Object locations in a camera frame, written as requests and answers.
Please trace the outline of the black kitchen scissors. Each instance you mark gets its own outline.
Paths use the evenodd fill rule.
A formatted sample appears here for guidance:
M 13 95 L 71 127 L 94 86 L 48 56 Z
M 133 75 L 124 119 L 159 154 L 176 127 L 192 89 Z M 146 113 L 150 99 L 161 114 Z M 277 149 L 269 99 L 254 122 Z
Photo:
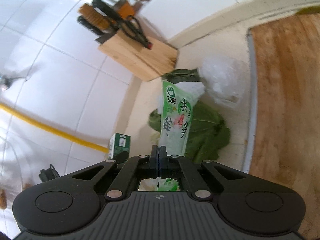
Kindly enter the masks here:
M 148 40 L 141 28 L 139 21 L 132 15 L 120 21 L 119 26 L 129 38 L 140 43 L 144 48 L 151 50 L 152 43 Z

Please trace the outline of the green white snack wrapper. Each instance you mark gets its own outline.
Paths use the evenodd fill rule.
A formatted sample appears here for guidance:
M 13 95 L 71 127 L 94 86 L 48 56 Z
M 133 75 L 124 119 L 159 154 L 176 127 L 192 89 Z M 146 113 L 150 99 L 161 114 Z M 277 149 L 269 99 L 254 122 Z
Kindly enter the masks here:
M 138 190 L 145 192 L 179 191 L 183 184 L 197 174 L 197 167 L 187 157 L 187 144 L 191 126 L 195 122 L 194 110 L 204 93 L 201 82 L 172 83 L 162 81 L 160 103 L 156 109 L 159 115 L 158 152 L 161 146 L 167 149 L 168 168 L 154 170 L 155 178 L 140 181 Z

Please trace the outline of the yellow gas pipe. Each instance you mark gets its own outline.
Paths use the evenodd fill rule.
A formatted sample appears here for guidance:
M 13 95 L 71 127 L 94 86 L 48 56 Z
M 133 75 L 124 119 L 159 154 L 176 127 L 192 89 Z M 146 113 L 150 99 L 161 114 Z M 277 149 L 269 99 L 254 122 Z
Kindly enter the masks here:
M 54 128 L 52 126 L 49 126 L 47 124 L 44 124 L 42 122 L 39 122 L 17 110 L 15 110 L 14 108 L 4 104 L 1 102 L 1 109 L 6 111 L 7 113 L 11 114 L 12 116 L 15 116 L 16 118 L 32 125 L 32 126 L 35 126 L 39 129 L 42 129 L 46 132 L 49 132 L 49 133 L 52 133 L 58 137 L 62 137 L 63 139 L 66 139 L 66 140 L 69 140 L 71 142 L 74 142 L 76 144 L 79 144 L 81 146 L 84 146 L 84 147 L 87 147 L 87 148 L 91 148 L 93 150 L 96 150 L 96 151 L 100 151 L 100 152 L 103 152 L 105 154 L 109 153 L 109 149 L 106 148 L 106 147 L 103 147 L 101 145 L 97 145 L 97 144 L 94 144 L 92 142 L 89 142 L 89 141 L 85 141 L 83 139 L 80 139 L 79 137 L 76 137 L 76 136 L 73 136 L 69 133 L 66 133 L 64 131 L 61 131 L 57 128 Z

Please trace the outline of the small green white carton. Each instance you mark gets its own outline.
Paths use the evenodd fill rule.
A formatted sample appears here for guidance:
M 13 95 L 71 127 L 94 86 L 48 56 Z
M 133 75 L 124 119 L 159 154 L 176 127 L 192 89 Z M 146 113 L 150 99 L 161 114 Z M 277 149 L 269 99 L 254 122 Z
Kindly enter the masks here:
M 109 141 L 108 159 L 124 163 L 129 158 L 131 137 L 129 135 L 114 133 Z

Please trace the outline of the black power adapter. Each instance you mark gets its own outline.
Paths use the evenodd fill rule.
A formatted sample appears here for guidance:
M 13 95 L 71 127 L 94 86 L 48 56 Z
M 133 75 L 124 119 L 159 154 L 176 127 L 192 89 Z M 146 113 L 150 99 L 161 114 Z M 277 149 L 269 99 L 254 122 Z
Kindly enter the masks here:
M 43 183 L 59 177 L 59 173 L 52 164 L 49 165 L 48 169 L 42 169 L 39 174 L 39 178 Z

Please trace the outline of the wooden cutting board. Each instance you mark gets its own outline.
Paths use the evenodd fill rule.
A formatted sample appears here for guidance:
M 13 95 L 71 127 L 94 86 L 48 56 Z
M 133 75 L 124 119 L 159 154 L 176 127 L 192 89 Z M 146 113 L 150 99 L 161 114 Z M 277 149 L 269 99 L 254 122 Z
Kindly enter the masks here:
M 250 173 L 297 191 L 299 232 L 319 239 L 319 14 L 251 29 L 257 67 L 257 126 Z

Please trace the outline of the wooden knife block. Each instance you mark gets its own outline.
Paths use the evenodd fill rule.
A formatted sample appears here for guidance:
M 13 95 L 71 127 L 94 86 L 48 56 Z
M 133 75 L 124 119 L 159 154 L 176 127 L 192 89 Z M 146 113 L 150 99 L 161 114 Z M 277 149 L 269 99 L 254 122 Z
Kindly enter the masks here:
M 150 37 L 151 49 L 129 38 L 123 31 L 103 42 L 98 49 L 128 69 L 144 82 L 156 79 L 175 69 L 178 50 Z

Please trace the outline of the wooden handled cleaver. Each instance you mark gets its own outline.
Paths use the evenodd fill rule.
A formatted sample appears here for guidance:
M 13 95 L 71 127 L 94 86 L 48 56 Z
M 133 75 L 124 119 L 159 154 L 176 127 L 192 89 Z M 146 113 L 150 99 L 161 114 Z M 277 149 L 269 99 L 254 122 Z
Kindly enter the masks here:
M 114 29 L 102 14 L 97 12 L 92 5 L 85 3 L 79 9 L 77 22 L 91 32 L 102 36 L 106 33 L 114 33 Z

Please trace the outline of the clear plastic bag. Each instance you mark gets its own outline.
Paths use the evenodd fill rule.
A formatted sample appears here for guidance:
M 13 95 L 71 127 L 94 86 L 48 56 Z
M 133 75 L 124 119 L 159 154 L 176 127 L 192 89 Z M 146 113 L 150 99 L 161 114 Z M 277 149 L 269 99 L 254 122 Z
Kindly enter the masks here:
M 198 69 L 208 94 L 215 103 L 227 108 L 236 108 L 245 92 L 246 64 L 226 56 L 211 56 L 203 60 Z

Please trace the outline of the black handled knife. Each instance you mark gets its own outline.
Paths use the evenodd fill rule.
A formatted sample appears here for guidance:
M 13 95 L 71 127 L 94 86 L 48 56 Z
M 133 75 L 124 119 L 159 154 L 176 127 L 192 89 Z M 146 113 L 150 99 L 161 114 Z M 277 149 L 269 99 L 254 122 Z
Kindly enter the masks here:
M 111 6 L 109 6 L 102 0 L 93 0 L 92 6 L 94 8 L 98 8 L 100 11 L 102 11 L 106 16 L 108 16 L 112 20 L 115 20 L 115 21 L 123 20 L 121 16 Z

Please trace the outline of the dark green vegetable leaf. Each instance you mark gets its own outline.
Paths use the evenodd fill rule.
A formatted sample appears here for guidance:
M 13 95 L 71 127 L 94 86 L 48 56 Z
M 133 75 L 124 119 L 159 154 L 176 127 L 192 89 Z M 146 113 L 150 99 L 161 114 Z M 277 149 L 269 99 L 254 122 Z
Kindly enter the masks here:
M 161 80 L 168 80 L 172 83 L 201 82 L 196 69 L 173 70 L 162 75 Z M 194 116 L 195 122 L 191 126 L 190 139 L 187 144 L 187 157 L 193 163 L 200 163 L 205 159 L 218 159 L 219 150 L 229 144 L 231 137 L 230 129 L 227 127 L 224 118 L 207 104 L 202 103 L 200 99 L 196 103 Z M 156 114 L 155 109 L 149 115 L 149 126 L 158 133 L 159 120 L 159 115 Z

